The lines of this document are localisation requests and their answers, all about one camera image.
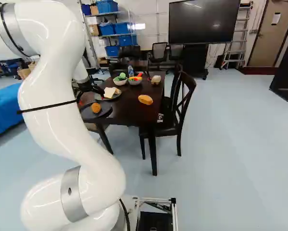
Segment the black plate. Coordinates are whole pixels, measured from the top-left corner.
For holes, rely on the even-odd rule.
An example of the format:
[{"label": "black plate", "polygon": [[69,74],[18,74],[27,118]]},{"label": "black plate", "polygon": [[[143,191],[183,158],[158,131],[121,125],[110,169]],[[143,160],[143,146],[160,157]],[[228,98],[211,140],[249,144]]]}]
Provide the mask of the black plate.
[{"label": "black plate", "polygon": [[90,108],[93,103],[94,102],[86,104],[80,110],[84,122],[101,116],[108,117],[113,111],[112,105],[109,102],[100,101],[98,103],[101,105],[101,111],[99,111],[99,113],[94,113]]}]

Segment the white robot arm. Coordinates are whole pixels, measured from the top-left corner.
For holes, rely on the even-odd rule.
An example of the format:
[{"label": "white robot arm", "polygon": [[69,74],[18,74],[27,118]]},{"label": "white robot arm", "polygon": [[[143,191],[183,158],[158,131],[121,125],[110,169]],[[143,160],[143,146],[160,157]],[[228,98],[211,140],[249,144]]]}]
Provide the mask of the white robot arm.
[{"label": "white robot arm", "polygon": [[[71,78],[87,78],[80,61],[84,29],[62,3],[0,5],[0,60],[40,54],[18,91],[21,110],[75,99]],[[119,215],[125,174],[89,135],[76,103],[23,113],[34,140],[79,167],[36,184],[25,196],[21,219],[31,231],[110,231]]]}]

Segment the water bottle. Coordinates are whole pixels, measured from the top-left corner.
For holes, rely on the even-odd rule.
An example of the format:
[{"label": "water bottle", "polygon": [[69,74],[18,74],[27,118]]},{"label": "water bottle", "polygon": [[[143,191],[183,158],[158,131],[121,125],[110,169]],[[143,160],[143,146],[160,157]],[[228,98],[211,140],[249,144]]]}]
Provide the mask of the water bottle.
[{"label": "water bottle", "polygon": [[129,74],[129,77],[133,77],[134,76],[133,67],[131,65],[128,66],[128,74]]}]

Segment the door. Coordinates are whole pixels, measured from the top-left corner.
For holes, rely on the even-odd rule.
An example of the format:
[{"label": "door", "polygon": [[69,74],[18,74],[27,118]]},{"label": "door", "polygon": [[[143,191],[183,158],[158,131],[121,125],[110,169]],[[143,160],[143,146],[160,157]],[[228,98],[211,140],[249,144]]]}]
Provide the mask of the door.
[{"label": "door", "polygon": [[[273,66],[288,30],[288,0],[268,1],[248,66]],[[275,13],[280,19],[272,24]]]}]

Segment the green vegetable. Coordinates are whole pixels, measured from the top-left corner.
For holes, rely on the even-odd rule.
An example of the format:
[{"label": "green vegetable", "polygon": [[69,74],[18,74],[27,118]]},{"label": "green vegetable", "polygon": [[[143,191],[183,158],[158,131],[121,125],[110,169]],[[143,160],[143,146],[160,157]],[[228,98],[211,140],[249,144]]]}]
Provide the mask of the green vegetable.
[{"label": "green vegetable", "polygon": [[120,77],[120,76],[118,76],[118,77],[114,78],[114,80],[115,80],[115,81],[123,81],[123,80],[126,80],[126,77]]},{"label": "green vegetable", "polygon": [[119,77],[125,78],[125,73],[124,72],[120,73]]}]

